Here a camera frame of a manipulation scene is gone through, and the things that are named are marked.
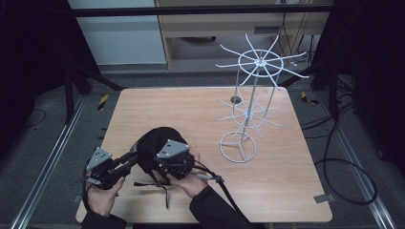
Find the person's left hand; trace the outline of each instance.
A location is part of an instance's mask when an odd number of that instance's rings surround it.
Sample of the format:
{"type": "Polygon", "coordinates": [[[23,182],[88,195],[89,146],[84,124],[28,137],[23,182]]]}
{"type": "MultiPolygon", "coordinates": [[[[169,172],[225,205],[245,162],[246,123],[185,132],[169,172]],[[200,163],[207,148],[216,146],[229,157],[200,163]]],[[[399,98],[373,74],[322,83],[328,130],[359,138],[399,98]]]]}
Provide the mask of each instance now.
{"type": "Polygon", "coordinates": [[[103,217],[110,217],[110,212],[124,180],[125,178],[121,177],[110,190],[101,190],[92,185],[87,191],[90,208],[103,217]]]}

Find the wooden table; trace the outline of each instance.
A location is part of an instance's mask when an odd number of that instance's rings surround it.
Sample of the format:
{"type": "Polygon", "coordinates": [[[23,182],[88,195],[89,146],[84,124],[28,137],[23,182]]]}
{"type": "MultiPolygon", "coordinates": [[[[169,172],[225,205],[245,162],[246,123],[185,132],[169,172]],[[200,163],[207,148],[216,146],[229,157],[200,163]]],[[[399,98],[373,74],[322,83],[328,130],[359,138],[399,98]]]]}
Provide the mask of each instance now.
{"type": "MultiPolygon", "coordinates": [[[[243,87],[245,100],[251,87],[243,87]]],[[[263,89],[259,104],[266,107],[272,88],[263,89]]],[[[254,129],[247,132],[257,144],[257,153],[247,163],[234,163],[220,152],[219,142],[238,125],[231,116],[230,103],[234,88],[160,88],[122,91],[101,148],[115,157],[128,152],[146,132],[160,126],[173,127],[188,142],[201,162],[225,180],[231,196],[252,222],[326,222],[331,220],[327,202],[316,203],[324,194],[309,154],[296,114],[286,89],[276,91],[267,119],[284,125],[265,123],[260,138],[254,129]]],[[[151,182],[138,165],[126,178],[112,214],[128,222],[196,222],[188,210],[190,198],[178,187],[170,186],[169,209],[165,208],[164,191],[155,186],[134,187],[134,181],[151,182]]],[[[223,197],[215,181],[210,185],[223,197]]],[[[86,211],[80,205],[76,218],[82,221],[86,211]]]]}

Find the metal display stand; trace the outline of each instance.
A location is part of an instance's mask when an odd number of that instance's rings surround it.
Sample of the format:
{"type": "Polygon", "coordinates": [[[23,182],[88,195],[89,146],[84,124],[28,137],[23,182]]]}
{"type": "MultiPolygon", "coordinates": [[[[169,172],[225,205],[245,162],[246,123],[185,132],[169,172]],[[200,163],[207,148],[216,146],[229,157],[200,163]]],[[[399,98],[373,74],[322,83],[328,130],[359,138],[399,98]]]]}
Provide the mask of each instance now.
{"type": "Polygon", "coordinates": [[[255,49],[253,45],[250,43],[249,38],[246,37],[246,41],[249,44],[251,50],[246,51],[244,53],[234,52],[230,49],[221,46],[224,50],[228,52],[235,53],[239,55],[238,63],[233,65],[217,65],[219,68],[229,68],[229,67],[239,67],[243,72],[247,73],[247,78],[241,83],[239,86],[244,86],[247,80],[250,77],[254,77],[254,83],[252,86],[252,92],[250,99],[244,100],[238,84],[239,84],[239,71],[237,73],[236,79],[236,86],[235,86],[235,94],[231,98],[233,104],[228,104],[219,99],[220,102],[225,104],[226,106],[232,107],[232,115],[223,118],[217,118],[217,120],[225,120],[225,119],[233,119],[238,125],[238,130],[234,132],[229,132],[228,134],[224,135],[224,137],[220,141],[220,150],[223,156],[235,163],[243,163],[248,162],[256,155],[256,143],[247,132],[246,129],[255,129],[259,137],[263,138],[260,134],[259,127],[262,126],[265,122],[273,124],[278,127],[282,127],[283,125],[274,123],[267,119],[267,114],[269,111],[280,109],[282,106],[278,106],[275,108],[270,108],[270,103],[273,98],[275,90],[281,91],[282,89],[278,87],[277,81],[280,76],[281,71],[286,71],[288,73],[292,73],[300,78],[308,78],[308,76],[303,76],[299,73],[295,73],[293,71],[285,69],[284,60],[289,58],[294,58],[298,56],[302,56],[306,54],[305,52],[297,55],[285,56],[281,57],[277,53],[272,51],[272,48],[277,43],[278,36],[274,40],[273,44],[270,46],[268,50],[261,50],[255,49]],[[273,90],[271,92],[271,96],[268,100],[266,108],[258,103],[259,99],[263,94],[263,90],[259,93],[259,95],[254,99],[257,89],[257,81],[258,78],[270,78],[273,84],[273,90]],[[252,152],[247,153],[244,149],[244,144],[250,144],[252,146],[252,152]],[[235,156],[230,156],[226,153],[225,149],[237,149],[241,153],[241,158],[235,158],[235,156]]]}

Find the white wall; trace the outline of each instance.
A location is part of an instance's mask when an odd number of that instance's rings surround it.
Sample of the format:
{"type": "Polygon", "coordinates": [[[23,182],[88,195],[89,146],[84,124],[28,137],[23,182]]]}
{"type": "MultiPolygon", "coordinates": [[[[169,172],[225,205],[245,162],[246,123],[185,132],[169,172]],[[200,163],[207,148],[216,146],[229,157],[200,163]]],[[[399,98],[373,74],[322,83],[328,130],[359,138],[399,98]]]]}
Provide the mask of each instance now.
{"type": "MultiPolygon", "coordinates": [[[[69,0],[72,9],[155,7],[153,0],[69,0]]],[[[77,18],[97,65],[165,64],[157,16],[77,18]]]]}

